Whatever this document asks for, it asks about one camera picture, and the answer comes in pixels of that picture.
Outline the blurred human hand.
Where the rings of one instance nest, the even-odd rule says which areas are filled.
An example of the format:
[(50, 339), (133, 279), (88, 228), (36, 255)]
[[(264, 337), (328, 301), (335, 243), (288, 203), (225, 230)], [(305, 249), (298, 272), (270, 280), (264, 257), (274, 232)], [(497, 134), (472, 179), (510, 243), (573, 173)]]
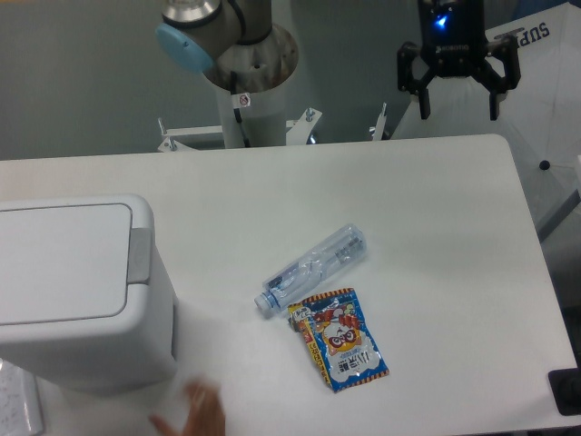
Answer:
[(163, 417), (152, 414), (149, 423), (159, 435), (221, 435), (226, 434), (226, 417), (219, 386), (211, 381), (196, 379), (183, 387), (189, 402), (188, 415), (180, 429)]

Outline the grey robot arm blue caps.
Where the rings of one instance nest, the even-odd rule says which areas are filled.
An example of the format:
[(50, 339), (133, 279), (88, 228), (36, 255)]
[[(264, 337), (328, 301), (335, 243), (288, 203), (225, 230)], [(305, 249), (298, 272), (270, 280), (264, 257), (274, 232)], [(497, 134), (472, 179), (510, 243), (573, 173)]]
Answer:
[[(422, 42), (397, 52), (397, 88), (430, 115), (428, 85), (435, 77), (471, 77), (489, 93), (497, 120), (506, 93), (520, 78), (518, 41), (488, 41), (481, 1), (420, 1)], [(204, 74), (230, 94), (262, 93), (286, 82), (299, 52), (293, 37), (272, 21), (269, 1), (164, 1), (155, 35), (181, 68)]]

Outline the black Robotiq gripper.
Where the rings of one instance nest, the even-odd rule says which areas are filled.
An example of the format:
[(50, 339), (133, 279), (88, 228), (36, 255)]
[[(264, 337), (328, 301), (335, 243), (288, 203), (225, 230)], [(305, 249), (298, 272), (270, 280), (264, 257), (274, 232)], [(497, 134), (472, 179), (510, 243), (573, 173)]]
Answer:
[[(482, 1), (419, 1), (418, 8), (422, 44), (406, 42), (398, 50), (398, 89), (418, 98), (420, 118), (427, 120), (434, 77), (472, 76), (488, 91), (489, 119), (496, 121), (501, 101), (521, 78), (517, 38), (487, 40)], [(418, 57), (428, 68), (419, 79), (413, 73)]]

